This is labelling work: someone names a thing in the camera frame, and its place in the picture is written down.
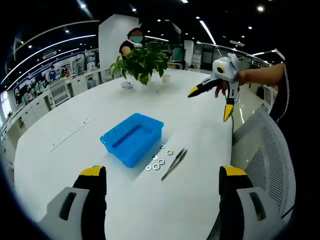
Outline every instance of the white wall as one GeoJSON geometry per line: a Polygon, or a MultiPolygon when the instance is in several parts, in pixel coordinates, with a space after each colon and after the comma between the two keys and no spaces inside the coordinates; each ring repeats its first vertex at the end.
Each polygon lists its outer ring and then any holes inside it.
{"type": "Polygon", "coordinates": [[[189,65],[192,64],[192,55],[194,54],[194,41],[184,40],[185,48],[185,62],[189,65]]]}
{"type": "Polygon", "coordinates": [[[130,30],[139,27],[136,17],[114,14],[99,25],[100,68],[109,68],[120,55],[120,45],[130,30]]]}

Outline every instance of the white cup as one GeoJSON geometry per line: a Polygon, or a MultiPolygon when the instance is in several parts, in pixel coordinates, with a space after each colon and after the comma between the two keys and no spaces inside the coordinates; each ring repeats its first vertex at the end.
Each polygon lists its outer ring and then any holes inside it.
{"type": "Polygon", "coordinates": [[[164,75],[162,76],[162,84],[163,84],[164,86],[168,86],[168,85],[170,84],[170,75],[164,74],[164,75]]]}

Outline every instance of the desk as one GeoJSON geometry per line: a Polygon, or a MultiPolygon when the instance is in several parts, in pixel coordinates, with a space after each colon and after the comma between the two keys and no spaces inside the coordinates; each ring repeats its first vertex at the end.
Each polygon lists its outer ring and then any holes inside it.
{"type": "Polygon", "coordinates": [[[71,187],[81,171],[103,165],[108,240],[207,238],[219,213],[219,167],[231,160],[232,122],[223,122],[222,94],[187,98],[207,74],[176,69],[165,74],[171,75],[170,86],[154,74],[150,91],[121,88],[123,78],[101,84],[54,108],[25,132],[17,145],[14,178],[18,199],[32,219],[39,221],[52,198],[71,187]],[[173,156],[156,145],[137,167],[126,168],[107,152],[100,137],[133,113],[164,122],[159,144],[173,156]],[[52,150],[52,142],[85,121],[52,150]],[[161,182],[182,147],[188,154],[161,182]],[[145,171],[156,153],[165,165],[145,171]]]}

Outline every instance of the black cable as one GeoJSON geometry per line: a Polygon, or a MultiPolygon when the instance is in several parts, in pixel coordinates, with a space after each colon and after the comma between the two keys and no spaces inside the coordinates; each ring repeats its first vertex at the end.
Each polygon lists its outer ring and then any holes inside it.
{"type": "Polygon", "coordinates": [[[290,207],[289,210],[286,211],[285,214],[283,214],[281,218],[283,219],[285,216],[287,216],[292,211],[292,209],[294,209],[294,206],[295,205],[293,204],[292,207],[290,207]]]}

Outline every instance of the ceiling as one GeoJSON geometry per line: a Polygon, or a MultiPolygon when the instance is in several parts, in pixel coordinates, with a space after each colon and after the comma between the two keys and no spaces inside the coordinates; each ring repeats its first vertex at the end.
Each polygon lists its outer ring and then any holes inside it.
{"type": "MultiPolygon", "coordinates": [[[[15,49],[17,49],[22,45],[21,41],[26,42],[49,29],[79,21],[100,20],[103,22],[113,14],[139,18],[145,34],[153,37],[174,39],[175,36],[168,28],[168,24],[173,22],[181,29],[182,38],[186,40],[194,38],[194,41],[212,43],[199,22],[202,20],[208,26],[218,45],[234,48],[235,45],[230,43],[230,40],[240,41],[245,45],[238,46],[236,49],[250,54],[267,52],[275,48],[280,52],[285,50],[285,44],[282,42],[284,18],[282,13],[286,3],[280,0],[188,0],[188,3],[183,3],[181,0],[83,0],[83,3],[86,4],[84,9],[76,0],[55,0],[50,3],[29,0],[22,3],[20,1],[11,3],[12,7],[8,7],[10,11],[2,16],[4,18],[2,22],[7,23],[3,30],[7,38],[4,41],[6,47],[2,51],[3,57],[1,58],[3,66],[0,72],[1,81],[7,75],[5,64],[9,72],[9,69],[12,70],[25,58],[54,43],[80,36],[96,36],[61,43],[29,58],[6,78],[0,86],[0,91],[14,82],[21,73],[23,74],[40,63],[44,53],[58,50],[63,53],[76,48],[79,48],[78,51],[89,49],[89,47],[97,48],[100,23],[80,23],[52,30],[24,44],[15,54],[13,54],[14,42],[15,49]],[[260,5],[264,6],[263,12],[257,11],[260,5]]],[[[276,64],[282,61],[274,52],[258,57],[269,63],[276,64]]]]}

